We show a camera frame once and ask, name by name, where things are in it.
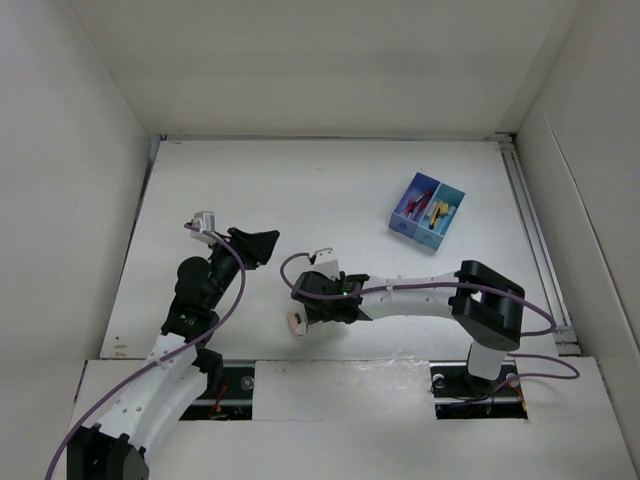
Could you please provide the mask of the pink white correction tape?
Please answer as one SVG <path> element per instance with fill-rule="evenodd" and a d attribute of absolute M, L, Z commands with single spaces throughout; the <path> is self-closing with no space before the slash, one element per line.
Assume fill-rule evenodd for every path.
<path fill-rule="evenodd" d="M 290 312 L 287 314 L 286 319 L 293 335 L 302 337 L 308 333 L 308 323 L 303 313 Z"/>

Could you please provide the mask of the red pen thin slanted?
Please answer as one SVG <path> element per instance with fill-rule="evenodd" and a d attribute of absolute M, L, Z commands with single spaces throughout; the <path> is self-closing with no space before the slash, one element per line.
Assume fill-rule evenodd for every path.
<path fill-rule="evenodd" d="M 417 206 L 419 205 L 419 203 L 422 201 L 422 195 L 419 195 L 417 197 L 412 197 L 408 200 L 406 207 L 404 208 L 402 215 L 405 218 L 411 218 L 412 215 L 414 214 L 415 209 L 417 208 Z"/>

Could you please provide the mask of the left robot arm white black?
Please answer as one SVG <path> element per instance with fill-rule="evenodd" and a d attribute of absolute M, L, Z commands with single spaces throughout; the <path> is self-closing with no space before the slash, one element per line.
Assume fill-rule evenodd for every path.
<path fill-rule="evenodd" d="M 186 227 L 207 244 L 208 258 L 177 270 L 175 296 L 143 367 L 106 394 L 113 405 L 90 427 L 78 423 L 65 440 L 69 479 L 146 479 L 148 457 L 193 401 L 222 387 L 223 359 L 207 349 L 224 322 L 216 308 L 234 280 L 266 264 L 280 233 L 219 235 L 194 218 Z"/>

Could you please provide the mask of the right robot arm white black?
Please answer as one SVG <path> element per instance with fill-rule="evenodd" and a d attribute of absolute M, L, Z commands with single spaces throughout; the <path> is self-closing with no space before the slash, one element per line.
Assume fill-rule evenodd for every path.
<path fill-rule="evenodd" d="M 429 278 L 382 278 L 314 269 L 293 284 L 291 298 L 310 323 L 352 324 L 395 316 L 438 317 L 457 322 L 471 337 L 462 381 L 483 394 L 499 379 L 503 361 L 520 347 L 525 290 L 475 260 Z"/>

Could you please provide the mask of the blue two-compartment container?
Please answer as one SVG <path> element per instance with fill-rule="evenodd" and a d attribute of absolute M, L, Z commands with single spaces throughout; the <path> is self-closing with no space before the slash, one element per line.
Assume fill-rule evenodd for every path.
<path fill-rule="evenodd" d="M 425 191 L 432 192 L 432 197 L 426 208 L 418 215 L 416 215 L 414 211 L 411 218 L 405 218 L 402 215 L 402 212 L 406 207 L 408 200 L 412 197 L 423 195 Z M 435 178 L 429 177 L 424 173 L 417 172 L 402 195 L 402 198 L 392 211 L 388 227 L 396 233 L 404 235 L 405 237 L 408 237 L 431 250 L 437 251 L 443 243 L 451 223 L 465 199 L 465 196 L 465 192 Z M 441 229 L 443 218 L 446 215 L 439 217 L 434 230 L 429 228 L 429 219 L 436 211 L 440 202 L 447 203 L 449 208 L 452 205 L 457 207 L 457 211 L 444 234 L 441 233 Z"/>

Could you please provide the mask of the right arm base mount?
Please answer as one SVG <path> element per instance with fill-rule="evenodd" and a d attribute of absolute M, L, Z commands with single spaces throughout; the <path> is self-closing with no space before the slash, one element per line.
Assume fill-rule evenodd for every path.
<path fill-rule="evenodd" d="M 463 363 L 439 363 L 430 367 L 431 393 L 438 420 L 528 418 L 519 385 L 498 385 L 517 374 L 516 366 L 502 366 L 496 380 L 472 376 Z"/>

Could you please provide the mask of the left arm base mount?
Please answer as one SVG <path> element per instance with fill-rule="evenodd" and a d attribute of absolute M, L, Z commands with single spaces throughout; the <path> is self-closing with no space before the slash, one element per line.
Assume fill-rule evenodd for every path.
<path fill-rule="evenodd" d="M 248 421 L 253 417 L 255 364 L 223 367 L 220 386 L 196 399 L 183 413 L 182 421 Z"/>

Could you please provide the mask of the aluminium rail right side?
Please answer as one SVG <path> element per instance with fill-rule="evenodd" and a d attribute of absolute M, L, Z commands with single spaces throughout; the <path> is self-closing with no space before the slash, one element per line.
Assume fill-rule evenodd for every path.
<path fill-rule="evenodd" d="M 566 308 L 559 281 L 517 155 L 515 136 L 512 134 L 498 134 L 494 137 L 494 140 L 498 145 L 498 150 L 501 153 L 509 177 L 515 202 L 534 257 L 546 304 L 557 323 L 553 337 L 558 353 L 560 356 L 582 356 L 582 349 Z"/>

